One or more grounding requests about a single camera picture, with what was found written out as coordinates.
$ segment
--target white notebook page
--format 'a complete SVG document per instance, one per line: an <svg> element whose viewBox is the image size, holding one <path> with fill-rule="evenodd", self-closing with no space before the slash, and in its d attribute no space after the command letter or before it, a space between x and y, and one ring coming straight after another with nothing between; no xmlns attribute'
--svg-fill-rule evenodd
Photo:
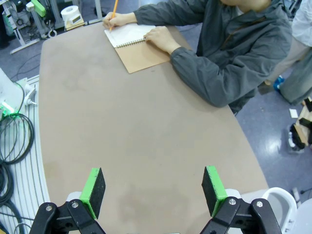
<svg viewBox="0 0 312 234"><path fill-rule="evenodd" d="M109 29L106 29L105 34L113 47L116 48L123 44L142 40L143 36L153 28L155 28L153 25L138 25L136 23L129 23L121 27L116 27L111 32Z"/></svg>

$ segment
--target spiral notebook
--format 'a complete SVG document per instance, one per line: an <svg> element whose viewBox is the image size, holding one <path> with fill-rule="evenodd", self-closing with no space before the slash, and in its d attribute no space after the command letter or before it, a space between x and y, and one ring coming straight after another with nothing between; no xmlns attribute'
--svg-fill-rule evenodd
<svg viewBox="0 0 312 234"><path fill-rule="evenodd" d="M105 30L107 38L129 73L170 60L167 53L144 40L143 36L153 28L155 26L130 23L111 32Z"/></svg>

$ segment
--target spiral binding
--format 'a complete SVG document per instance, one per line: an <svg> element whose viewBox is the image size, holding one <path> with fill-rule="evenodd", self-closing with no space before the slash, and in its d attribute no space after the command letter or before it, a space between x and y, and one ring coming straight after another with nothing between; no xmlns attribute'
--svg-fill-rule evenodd
<svg viewBox="0 0 312 234"><path fill-rule="evenodd" d="M133 40L133 41L130 41L130 42L118 45L118 46L116 46L116 48L121 48L121 47L126 47L126 46L129 46L129 45L138 44L138 43L143 42L143 41L145 41L144 38L143 39L139 39L139 40Z"/></svg>

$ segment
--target jacket zipper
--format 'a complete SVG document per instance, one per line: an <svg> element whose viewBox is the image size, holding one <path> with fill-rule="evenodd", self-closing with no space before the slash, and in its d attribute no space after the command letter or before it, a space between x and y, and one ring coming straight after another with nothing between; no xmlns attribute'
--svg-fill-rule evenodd
<svg viewBox="0 0 312 234"><path fill-rule="evenodd" d="M252 26L252 25L255 25L255 24L257 24L257 23L261 23L261 22L263 22L265 19L266 19L265 17L262 17L262 18L260 18L260 19L257 19L257 20L254 21L254 22L251 22L251 23L248 23L248 24L244 24L244 25L240 26L239 28L236 28L236 29L235 29L231 34L229 34L229 36L226 38L226 40L224 41L224 43L223 43L222 46L221 46L221 49L224 49L226 43L229 42L229 40L230 40L231 37L234 35L234 33L236 33L237 31L239 31L239 30L241 30L241 29L243 29L243 28L247 28L247 27Z"/></svg>

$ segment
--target brown cardboard notebook cover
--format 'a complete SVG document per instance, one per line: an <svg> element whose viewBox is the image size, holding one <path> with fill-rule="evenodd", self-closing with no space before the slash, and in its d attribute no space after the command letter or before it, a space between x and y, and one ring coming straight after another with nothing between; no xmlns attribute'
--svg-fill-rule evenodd
<svg viewBox="0 0 312 234"><path fill-rule="evenodd" d="M129 73L168 62L168 53L161 51L149 42L140 42L121 48L115 48Z"/></svg>

